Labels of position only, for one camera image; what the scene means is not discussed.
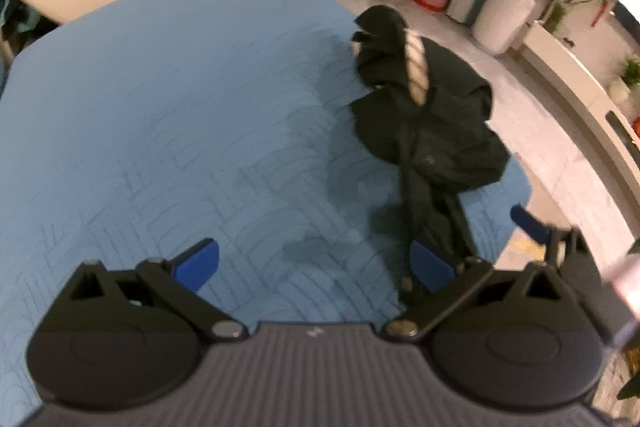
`bed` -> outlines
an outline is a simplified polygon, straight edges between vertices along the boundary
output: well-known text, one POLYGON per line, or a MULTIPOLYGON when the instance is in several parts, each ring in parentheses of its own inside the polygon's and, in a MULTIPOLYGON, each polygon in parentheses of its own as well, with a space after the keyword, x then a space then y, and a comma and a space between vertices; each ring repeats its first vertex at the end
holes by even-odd
MULTIPOLYGON (((398 169, 352 130, 354 28, 331 0, 119 0, 17 57, 0 100, 0 424, 37 403, 26 343, 86 259, 133 267, 213 237, 200 294, 245 324, 398 314, 411 238, 398 169)), ((515 159, 497 185, 461 195, 494 260, 513 232, 496 194, 529 198, 515 159)))

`gray floor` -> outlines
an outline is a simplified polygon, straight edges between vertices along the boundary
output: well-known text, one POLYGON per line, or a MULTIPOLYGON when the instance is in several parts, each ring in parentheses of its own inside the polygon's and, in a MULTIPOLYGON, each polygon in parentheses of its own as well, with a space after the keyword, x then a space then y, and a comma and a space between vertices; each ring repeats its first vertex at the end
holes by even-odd
POLYGON ((336 0, 354 14, 375 4, 396 8, 411 28, 452 49, 494 88, 492 128, 529 165, 567 218, 580 227, 601 269, 625 254, 633 242, 613 197, 585 155, 524 86, 526 73, 508 57, 496 59, 478 48, 468 29, 411 0, 336 0))

